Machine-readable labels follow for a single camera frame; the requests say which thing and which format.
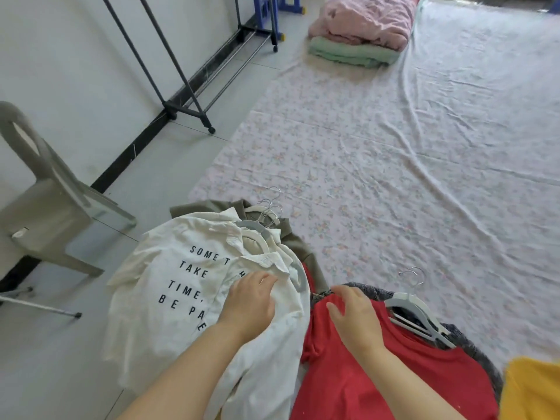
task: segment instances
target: gray plastic chair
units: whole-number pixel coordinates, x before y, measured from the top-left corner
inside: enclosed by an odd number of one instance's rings
[[[35,143],[37,151],[14,125]],[[0,134],[37,179],[0,211],[0,232],[35,258],[90,276],[101,275],[101,268],[67,254],[67,244],[102,211],[115,212],[131,225],[136,225],[136,218],[78,180],[25,115],[8,102],[0,102]]]

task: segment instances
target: gray tile floor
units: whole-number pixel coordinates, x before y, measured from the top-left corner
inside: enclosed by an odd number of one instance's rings
[[[54,265],[41,264],[23,286],[35,286],[26,300],[83,312],[74,320],[14,304],[0,307],[0,418],[115,419],[134,399],[116,383],[116,369],[100,358],[110,294],[105,283],[134,249],[145,231],[168,220],[168,208],[184,203],[192,187],[227,144],[268,83],[302,47],[321,0],[303,0],[307,14],[282,14],[286,41],[278,53],[263,46],[257,56],[209,110],[216,128],[207,134],[200,121],[180,114],[148,145],[108,190],[138,218],[119,232],[115,217],[95,222],[68,251],[105,269],[89,279]],[[262,41],[250,41],[209,87],[206,105]]]

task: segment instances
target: black baseboard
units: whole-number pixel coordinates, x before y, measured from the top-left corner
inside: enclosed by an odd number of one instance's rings
[[[255,16],[251,17],[245,24],[246,26],[255,26]],[[208,65],[196,73],[189,80],[192,91],[197,91],[206,80],[218,69],[220,64],[240,45],[236,39],[216,52]],[[185,86],[183,86],[171,98],[171,102],[177,105],[184,105],[188,100]],[[148,125],[140,135],[117,157],[117,159],[101,174],[101,176],[91,185],[95,190],[103,193],[112,183],[121,175],[124,170],[134,161],[136,157],[144,150],[144,148],[155,138],[155,136],[169,122],[164,110]],[[31,256],[24,256],[18,263],[0,280],[0,293],[9,292],[17,289],[21,282],[27,277],[34,268],[40,263],[40,260]]]

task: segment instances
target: white shirt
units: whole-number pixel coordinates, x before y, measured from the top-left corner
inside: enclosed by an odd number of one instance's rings
[[[231,208],[178,217],[144,234],[108,283],[115,291],[104,358],[119,364],[122,386],[141,393],[217,321],[235,280],[250,271],[270,272],[278,277],[271,293],[274,319],[236,354],[204,418],[214,420],[223,407],[223,420],[287,419],[309,324],[309,285],[301,262],[276,243],[278,232],[270,230],[265,242],[236,222]],[[271,367],[277,367],[274,376]]]

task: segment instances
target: hand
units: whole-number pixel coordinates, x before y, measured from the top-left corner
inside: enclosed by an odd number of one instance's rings
[[[333,286],[333,293],[344,301],[344,315],[327,302],[330,319],[347,350],[360,362],[364,356],[385,349],[382,328],[371,301],[357,287]]]
[[[230,287],[218,324],[238,332],[242,345],[265,331],[274,318],[270,292],[277,280],[268,273],[249,273]]]

